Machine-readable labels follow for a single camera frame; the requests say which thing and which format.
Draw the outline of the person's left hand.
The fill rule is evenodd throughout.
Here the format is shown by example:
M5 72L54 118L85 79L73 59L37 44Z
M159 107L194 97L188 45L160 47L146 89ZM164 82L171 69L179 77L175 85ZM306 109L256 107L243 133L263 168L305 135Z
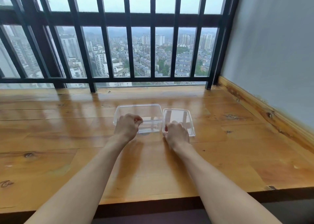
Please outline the person's left hand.
M139 131L139 125L135 125L133 118L141 118L139 115L128 113L120 116L117 120L116 128L114 131L114 137L119 140L120 143L127 144L135 138Z

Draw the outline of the person's right hand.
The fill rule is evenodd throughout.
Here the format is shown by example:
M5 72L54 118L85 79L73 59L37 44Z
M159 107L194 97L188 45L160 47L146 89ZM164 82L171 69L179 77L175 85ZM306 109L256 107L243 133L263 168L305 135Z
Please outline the person's right hand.
M165 140L175 152L190 146L188 131L183 127L182 123L174 121L166 125L168 126L169 134Z

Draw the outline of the clear plastic container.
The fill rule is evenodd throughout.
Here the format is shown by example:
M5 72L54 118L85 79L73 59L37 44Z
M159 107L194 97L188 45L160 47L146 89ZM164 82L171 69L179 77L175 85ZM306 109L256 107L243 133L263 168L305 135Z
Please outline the clear plastic container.
M163 127L163 112L157 103L119 105L113 117L113 124L116 125L120 116L128 113L139 115L143 119L143 123L139 125L138 134L159 132Z

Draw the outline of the clear plastic lid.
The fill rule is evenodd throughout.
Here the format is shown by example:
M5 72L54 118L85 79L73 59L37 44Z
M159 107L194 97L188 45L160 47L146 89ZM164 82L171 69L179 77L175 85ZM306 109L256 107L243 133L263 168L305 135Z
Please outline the clear plastic lid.
M183 127L188 131L189 137L196 135L194 124L189 110L178 108L165 108L163 109L163 127L162 132L165 132L167 123L176 121L182 123Z

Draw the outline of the person's left forearm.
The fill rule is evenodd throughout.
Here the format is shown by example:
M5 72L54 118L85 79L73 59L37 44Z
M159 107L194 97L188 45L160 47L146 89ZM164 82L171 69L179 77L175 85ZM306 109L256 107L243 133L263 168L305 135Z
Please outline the person's left forearm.
M135 135L113 135L96 156L24 224L91 224L115 162Z

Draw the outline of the person's right forearm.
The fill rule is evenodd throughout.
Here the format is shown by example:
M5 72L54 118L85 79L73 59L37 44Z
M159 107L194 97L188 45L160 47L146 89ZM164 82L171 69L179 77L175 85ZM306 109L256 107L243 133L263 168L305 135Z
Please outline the person's right forearm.
M183 142L174 151L184 163L212 224L282 224L263 205Z

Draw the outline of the black metal window railing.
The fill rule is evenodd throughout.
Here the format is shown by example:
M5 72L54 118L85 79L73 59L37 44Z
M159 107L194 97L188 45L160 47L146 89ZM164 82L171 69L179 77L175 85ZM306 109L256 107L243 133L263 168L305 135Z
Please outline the black metal window railing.
M175 0L174 14L156 13L156 0L150 0L150 13L131 13L130 0L124 0L124 13L105 12L103 0L96 0L98 12L79 12L77 0L67 0L70 12L52 11L48 0L40 0L43 11L40 11L37 0L10 0L12 6L0 5L0 40L2 41L19 78L7 78L0 68L0 84L53 83L56 89L65 88L66 83L87 83L91 93L95 93L96 83L109 82L206 82L205 89L210 90L218 83L222 65L233 26L233 20L239 0L224 0L220 14L205 14L206 0L199 1L197 14L181 14L182 0ZM29 78L18 58L4 26L21 26L43 78ZM74 78L67 64L65 51L57 26L73 26L83 66L87 78ZM96 78L92 74L92 64L88 56L83 26L101 28L105 55L111 60L108 26L126 27L130 77L115 77L112 62L108 61L108 78ZM173 27L171 71L169 77L156 77L154 65L151 65L150 77L136 77L132 54L131 27L149 27L151 31L151 59L155 59L155 30L157 27ZM187 77L175 76L175 58L180 27L195 27L194 48L190 74ZM207 76L195 76L198 46L202 28L217 28L213 56Z

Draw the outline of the wooden baseboard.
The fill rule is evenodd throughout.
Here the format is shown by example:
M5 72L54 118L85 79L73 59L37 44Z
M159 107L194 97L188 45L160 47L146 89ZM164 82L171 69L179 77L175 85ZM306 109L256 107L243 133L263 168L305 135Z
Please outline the wooden baseboard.
M298 143L314 154L314 131L294 121L288 115L276 110L264 100L250 94L245 89L219 76L218 84L253 115L268 124L273 130Z

